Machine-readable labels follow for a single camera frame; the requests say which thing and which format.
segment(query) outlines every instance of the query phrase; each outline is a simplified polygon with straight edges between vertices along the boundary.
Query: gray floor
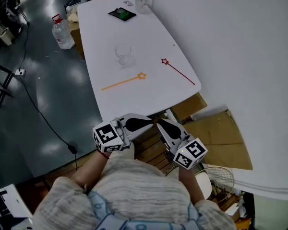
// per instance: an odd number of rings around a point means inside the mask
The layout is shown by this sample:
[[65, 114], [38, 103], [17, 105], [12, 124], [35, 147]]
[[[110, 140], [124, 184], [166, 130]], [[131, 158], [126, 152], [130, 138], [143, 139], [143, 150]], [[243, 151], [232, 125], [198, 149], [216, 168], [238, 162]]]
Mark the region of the gray floor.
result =
[[[61, 50], [51, 32], [51, 18], [57, 13], [65, 16], [68, 1], [22, 4], [30, 21], [22, 68], [38, 108], [63, 139], [76, 145], [81, 157], [95, 149], [92, 128], [102, 120], [85, 62], [75, 47]], [[0, 64], [12, 71], [21, 64], [27, 29], [24, 26], [13, 45], [0, 48]], [[6, 96], [0, 107], [0, 187], [43, 175], [74, 159], [33, 108], [18, 77], [13, 77], [9, 90], [13, 98]]]

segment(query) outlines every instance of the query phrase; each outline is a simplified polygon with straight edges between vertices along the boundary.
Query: black and white marker cube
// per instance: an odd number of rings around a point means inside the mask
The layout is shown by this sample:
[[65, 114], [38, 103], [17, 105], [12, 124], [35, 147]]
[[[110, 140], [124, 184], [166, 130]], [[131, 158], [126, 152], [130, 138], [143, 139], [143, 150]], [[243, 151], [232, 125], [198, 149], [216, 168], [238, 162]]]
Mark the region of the black and white marker cube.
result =
[[207, 152], [207, 148], [197, 138], [180, 148], [176, 152], [174, 161], [188, 170], [199, 163]]
[[123, 141], [110, 122], [94, 127], [93, 138], [102, 152], [119, 151], [123, 146]]

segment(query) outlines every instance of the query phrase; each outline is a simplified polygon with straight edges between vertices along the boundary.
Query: black pouch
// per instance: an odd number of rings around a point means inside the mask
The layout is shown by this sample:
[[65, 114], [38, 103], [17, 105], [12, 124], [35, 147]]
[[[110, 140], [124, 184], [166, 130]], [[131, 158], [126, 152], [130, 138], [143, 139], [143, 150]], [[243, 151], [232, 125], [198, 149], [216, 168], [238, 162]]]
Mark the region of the black pouch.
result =
[[132, 17], [136, 16], [135, 13], [132, 13], [124, 8], [116, 9], [115, 11], [110, 12], [109, 15], [113, 15], [121, 19], [122, 21], [127, 21], [131, 19]]

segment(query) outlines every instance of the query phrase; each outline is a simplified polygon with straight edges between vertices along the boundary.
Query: apron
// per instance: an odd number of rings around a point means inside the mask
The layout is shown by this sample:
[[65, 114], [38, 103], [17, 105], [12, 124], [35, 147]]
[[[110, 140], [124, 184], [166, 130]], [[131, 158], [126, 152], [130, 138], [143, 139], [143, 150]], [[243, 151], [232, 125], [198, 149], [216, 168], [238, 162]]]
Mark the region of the apron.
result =
[[95, 230], [200, 230], [197, 225], [199, 214], [192, 203], [188, 206], [189, 221], [174, 224], [161, 221], [131, 220], [111, 212], [106, 200], [98, 193], [91, 191], [88, 195], [94, 216], [99, 223]]

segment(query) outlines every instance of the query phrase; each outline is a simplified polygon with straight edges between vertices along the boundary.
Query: person in black clothing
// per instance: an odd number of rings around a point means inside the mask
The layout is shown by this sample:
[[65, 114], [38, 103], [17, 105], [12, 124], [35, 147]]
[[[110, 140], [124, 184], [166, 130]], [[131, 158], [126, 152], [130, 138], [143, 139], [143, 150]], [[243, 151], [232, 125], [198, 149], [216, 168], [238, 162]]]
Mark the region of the person in black clothing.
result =
[[5, 9], [2, 6], [2, 0], [0, 0], [0, 21], [5, 27], [10, 29], [14, 37], [18, 35], [21, 25], [9, 19]]

